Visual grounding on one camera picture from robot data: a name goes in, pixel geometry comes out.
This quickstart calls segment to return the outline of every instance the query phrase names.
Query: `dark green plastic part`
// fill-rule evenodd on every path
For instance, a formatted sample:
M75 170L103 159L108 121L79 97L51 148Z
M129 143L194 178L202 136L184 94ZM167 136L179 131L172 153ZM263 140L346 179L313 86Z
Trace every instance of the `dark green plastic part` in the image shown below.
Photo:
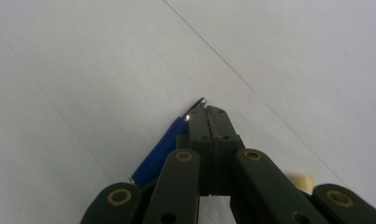
M236 159L235 176L263 223L328 223L266 154L242 149Z
M376 209L349 189L333 184L315 187L313 203L331 223L376 223Z
M113 205L109 202L109 195L115 190L127 190L131 194L130 200L121 205ZM126 199L126 194L115 193L111 202L121 202ZM133 223L134 214L141 202L141 191L132 184L118 183L103 189L92 202L81 224L117 224Z
M228 114L215 106L196 108L189 113L189 148L202 158L201 196L230 195L234 183L232 160L244 147Z
M196 223L200 197L199 173L200 156L197 152L189 149L171 152L161 171L143 223Z
M230 210L238 224L260 224L258 213L238 183L230 196Z

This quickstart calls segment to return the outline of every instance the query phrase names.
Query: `hole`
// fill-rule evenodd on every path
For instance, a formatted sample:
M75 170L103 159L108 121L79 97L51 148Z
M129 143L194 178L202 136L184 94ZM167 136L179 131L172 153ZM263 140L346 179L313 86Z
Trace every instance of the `hole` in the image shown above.
M173 224L176 222L176 216L173 213L166 213L161 217L161 223Z
M227 135L220 135L217 138L219 138L221 140L228 140L229 139L229 137Z
M299 224L310 224L310 219L302 213L295 213L295 215L293 215L293 219L295 219L295 221L297 221Z
M348 199L342 195L342 194L332 194L330 197L332 197L332 199L336 202L339 202L339 203L348 203Z
M248 152L247 156L249 158L252 158L252 159L255 159L255 158L259 157L259 155L257 153L255 153L255 152Z
M327 191L328 198L341 207L352 207L354 206L354 201L348 195L338 191L338 190L328 190Z
M113 195L112 200L115 202L121 202L127 198L126 192L119 192Z
M186 151L178 152L175 156L179 161L191 161L193 159L193 155Z
M108 195L108 202L114 206L127 203L132 198L132 193L127 189L115 189Z
M261 155L255 151L246 151L244 155L250 161L260 161L261 159Z

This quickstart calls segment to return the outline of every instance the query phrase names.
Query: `blue pen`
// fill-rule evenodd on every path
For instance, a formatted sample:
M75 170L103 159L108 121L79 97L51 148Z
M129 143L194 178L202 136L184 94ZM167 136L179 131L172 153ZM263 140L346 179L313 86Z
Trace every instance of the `blue pen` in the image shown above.
M174 120L161 140L132 175L135 185L141 188L159 177L168 154L176 148L176 137L179 134L188 134L188 112L197 106L205 106L206 103L205 98L200 98L182 117Z

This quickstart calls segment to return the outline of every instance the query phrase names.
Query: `metal screw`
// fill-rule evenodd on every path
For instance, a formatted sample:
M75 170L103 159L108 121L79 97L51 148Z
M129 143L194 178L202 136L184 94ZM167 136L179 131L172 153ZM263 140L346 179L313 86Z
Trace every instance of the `metal screw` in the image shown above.
M342 193L338 190L328 190L327 197L335 204L341 207L352 207L354 201L345 193Z
M127 203L132 198L132 193L127 189L115 189L108 195L108 202L114 206Z
M255 151L246 151L244 155L250 161L260 161L261 159L261 155Z
M178 152L175 156L179 161L191 161L193 159L193 155L186 151Z

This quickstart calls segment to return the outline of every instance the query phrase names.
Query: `cream-colored knob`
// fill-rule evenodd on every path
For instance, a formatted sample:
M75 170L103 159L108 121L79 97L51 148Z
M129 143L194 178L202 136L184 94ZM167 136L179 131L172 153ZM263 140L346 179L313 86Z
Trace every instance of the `cream-colored knob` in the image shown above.
M313 193L313 188L316 185L315 177L312 175L290 175L289 180L297 189L300 189L308 194Z

